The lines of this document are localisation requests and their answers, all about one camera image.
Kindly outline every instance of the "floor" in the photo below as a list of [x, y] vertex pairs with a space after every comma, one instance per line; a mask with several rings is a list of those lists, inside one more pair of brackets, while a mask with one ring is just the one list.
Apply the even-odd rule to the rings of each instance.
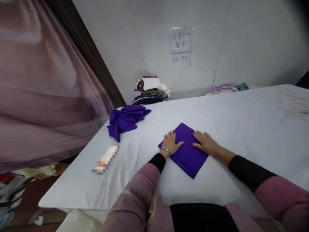
[[[4, 232], [55, 232], [67, 213], [58, 209], [43, 209], [38, 203], [47, 190], [55, 183], [57, 177], [49, 177], [25, 184], [25, 192], [22, 195], [21, 204], [14, 208], [15, 217]], [[43, 216], [43, 224], [37, 226], [34, 221], [38, 216]]]

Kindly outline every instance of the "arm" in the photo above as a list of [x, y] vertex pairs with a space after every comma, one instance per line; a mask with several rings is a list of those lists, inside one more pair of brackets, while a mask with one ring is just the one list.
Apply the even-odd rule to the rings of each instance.
[[[173, 155], [183, 142], [175, 144], [176, 134], [172, 131], [164, 136], [163, 147]], [[145, 230], [155, 187], [169, 157], [166, 150], [160, 150], [145, 164], [127, 184], [112, 206], [103, 225], [103, 231]]]
[[288, 231], [309, 231], [309, 192], [261, 166], [219, 146], [209, 134], [194, 132], [193, 144], [217, 157], [257, 196], [266, 211]]

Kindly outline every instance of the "pink jacket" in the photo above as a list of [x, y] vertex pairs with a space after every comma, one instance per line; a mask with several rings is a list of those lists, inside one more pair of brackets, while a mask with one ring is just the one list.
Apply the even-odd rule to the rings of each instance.
[[[103, 231], [174, 231], [170, 208], [155, 192], [159, 178], [157, 167], [145, 164], [111, 208]], [[275, 176], [264, 181], [255, 194], [270, 216], [281, 221], [287, 231], [309, 231], [308, 191]], [[240, 232], [263, 231], [236, 203], [225, 207]]]

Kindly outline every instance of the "pink sleeve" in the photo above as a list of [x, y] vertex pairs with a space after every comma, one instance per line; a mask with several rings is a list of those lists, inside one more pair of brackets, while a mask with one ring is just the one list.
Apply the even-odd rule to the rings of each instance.
[[255, 192], [267, 212], [289, 231], [309, 231], [309, 192], [287, 179], [275, 176]]
[[143, 230], [160, 172], [153, 164], [145, 164], [127, 184], [112, 206], [103, 231]]

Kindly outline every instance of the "person's left hand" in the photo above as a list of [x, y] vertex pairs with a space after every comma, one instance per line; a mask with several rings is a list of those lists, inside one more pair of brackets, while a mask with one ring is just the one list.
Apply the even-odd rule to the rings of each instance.
[[[167, 135], [164, 136], [162, 147], [167, 148], [171, 155], [175, 154], [176, 151], [183, 145], [183, 142], [175, 143], [176, 141], [176, 133], [174, 131], [169, 131]], [[168, 152], [165, 149], [161, 149], [160, 154], [164, 156], [165, 159], [169, 157]]]

